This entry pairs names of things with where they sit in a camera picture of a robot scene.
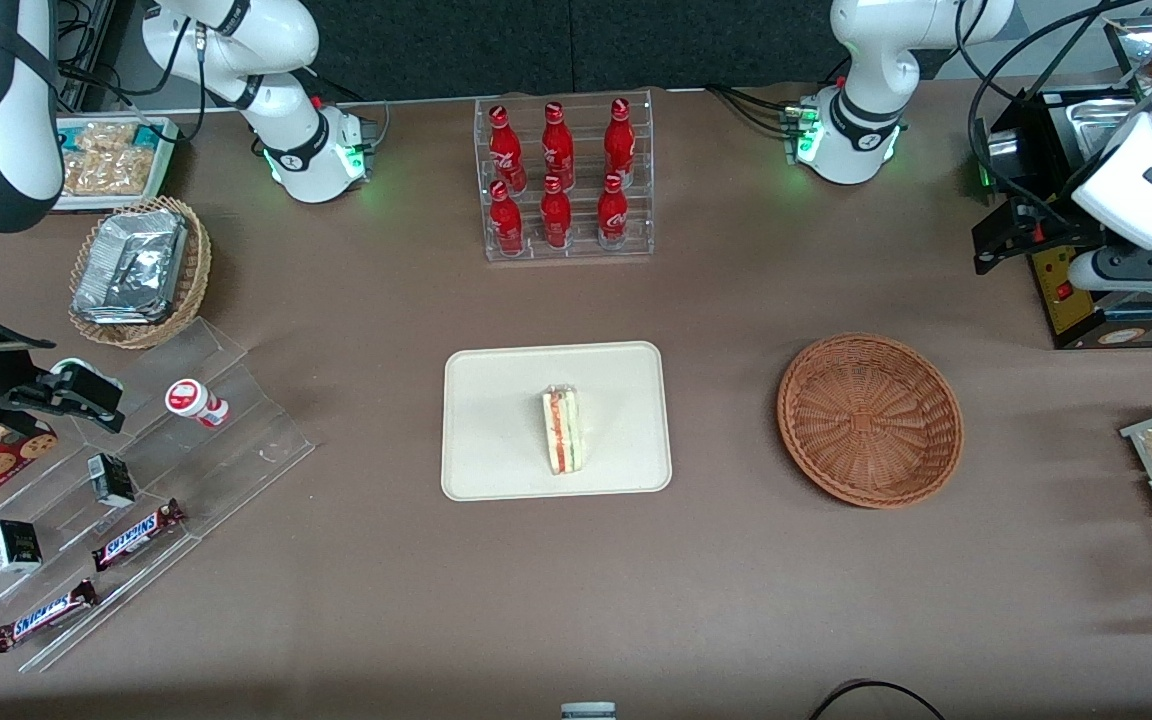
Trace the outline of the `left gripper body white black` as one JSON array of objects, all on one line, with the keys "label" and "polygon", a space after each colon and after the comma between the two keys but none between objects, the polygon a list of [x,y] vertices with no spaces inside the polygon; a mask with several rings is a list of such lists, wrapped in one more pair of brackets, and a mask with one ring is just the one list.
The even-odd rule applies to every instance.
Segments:
[{"label": "left gripper body white black", "polygon": [[1082,252],[1070,265],[1069,281],[1087,291],[1152,293],[1152,250],[1124,243]]}]

